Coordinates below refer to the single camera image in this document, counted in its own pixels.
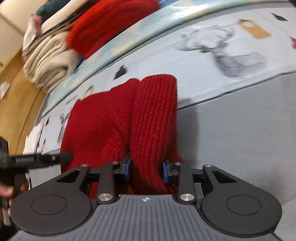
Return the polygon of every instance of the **folded red sweater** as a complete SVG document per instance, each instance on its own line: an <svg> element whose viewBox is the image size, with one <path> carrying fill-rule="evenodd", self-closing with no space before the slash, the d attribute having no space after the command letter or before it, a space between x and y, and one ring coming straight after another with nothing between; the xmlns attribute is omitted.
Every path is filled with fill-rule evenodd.
<svg viewBox="0 0 296 241"><path fill-rule="evenodd" d="M100 0L75 22L67 40L71 48L87 59L158 8L157 0Z"/></svg>
<svg viewBox="0 0 296 241"><path fill-rule="evenodd" d="M120 161L130 152L128 190L118 194L168 194L176 187L162 180L162 161L181 161L177 155L177 86L171 75L155 75L141 82L130 79L110 91L77 101L71 111L61 152L74 159L66 170L87 163L92 168ZM90 197L94 198L96 185Z"/></svg>

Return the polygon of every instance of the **red blanket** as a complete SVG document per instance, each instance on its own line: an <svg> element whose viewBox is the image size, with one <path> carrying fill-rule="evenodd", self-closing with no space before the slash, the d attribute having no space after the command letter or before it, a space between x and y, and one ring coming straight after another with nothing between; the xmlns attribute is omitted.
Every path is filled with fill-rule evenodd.
<svg viewBox="0 0 296 241"><path fill-rule="evenodd" d="M100 0L75 22L69 45L87 59L158 7L157 0Z"/></svg>
<svg viewBox="0 0 296 241"><path fill-rule="evenodd" d="M162 161L182 161L177 155L176 114L177 83L166 74L141 82L130 79L77 101L61 145L61 152L74 155L66 170L84 163L100 167L121 161L130 152L129 186L117 186L118 194L175 194L176 187L163 182ZM95 197L95 186L91 198Z"/></svg>

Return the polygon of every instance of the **gray plastic base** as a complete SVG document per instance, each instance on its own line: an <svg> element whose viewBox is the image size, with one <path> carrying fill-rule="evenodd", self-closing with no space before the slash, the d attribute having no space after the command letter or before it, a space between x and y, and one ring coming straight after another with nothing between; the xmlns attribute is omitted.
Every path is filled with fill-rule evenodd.
<svg viewBox="0 0 296 241"><path fill-rule="evenodd" d="M193 205L177 203L171 195L122 195L113 204L98 206L92 217L76 230L54 237L37 237L19 231L11 239L11 241L38 240L276 241L278 239L273 234L239 238L220 233L200 217Z"/></svg>

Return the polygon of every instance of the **silver bolt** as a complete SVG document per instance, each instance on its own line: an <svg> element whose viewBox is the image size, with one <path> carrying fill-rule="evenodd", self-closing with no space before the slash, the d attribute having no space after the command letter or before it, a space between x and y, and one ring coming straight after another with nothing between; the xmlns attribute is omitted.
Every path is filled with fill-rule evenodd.
<svg viewBox="0 0 296 241"><path fill-rule="evenodd" d="M101 201L110 201L113 198L112 194L109 193L102 193L98 197Z"/></svg>
<svg viewBox="0 0 296 241"><path fill-rule="evenodd" d="M180 199L183 201L192 201L194 199L194 196L190 193L184 193L180 196Z"/></svg>

